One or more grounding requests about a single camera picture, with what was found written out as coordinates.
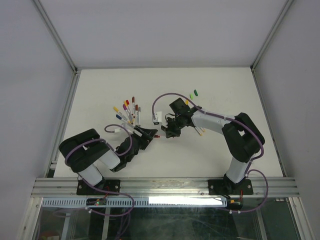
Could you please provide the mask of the yellow pen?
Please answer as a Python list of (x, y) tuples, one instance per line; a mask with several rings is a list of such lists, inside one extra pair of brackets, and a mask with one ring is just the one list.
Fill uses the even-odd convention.
[(195, 127), (194, 129), (196, 130), (196, 132), (197, 132), (200, 136), (203, 135), (202, 132), (201, 132), (197, 127)]

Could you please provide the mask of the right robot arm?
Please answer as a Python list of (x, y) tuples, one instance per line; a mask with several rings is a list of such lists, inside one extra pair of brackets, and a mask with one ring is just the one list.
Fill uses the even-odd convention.
[(172, 117), (166, 118), (166, 126), (161, 126), (167, 138), (179, 137), (185, 127), (205, 129), (221, 134), (227, 144), (232, 160), (224, 175), (223, 187), (230, 194), (241, 189), (249, 165), (256, 154), (263, 153), (265, 139), (246, 113), (223, 116), (205, 110), (200, 106), (189, 107), (181, 98), (170, 105)]

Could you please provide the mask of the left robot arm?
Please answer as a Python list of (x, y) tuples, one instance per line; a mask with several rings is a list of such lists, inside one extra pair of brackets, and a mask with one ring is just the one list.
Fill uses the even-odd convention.
[(102, 162), (115, 173), (127, 166), (139, 151), (144, 151), (156, 136), (157, 129), (133, 127), (126, 130), (128, 137), (115, 149), (91, 128), (60, 143), (58, 149), (64, 157), (65, 165), (78, 174), (93, 194), (100, 194), (105, 188), (105, 180), (95, 162)]

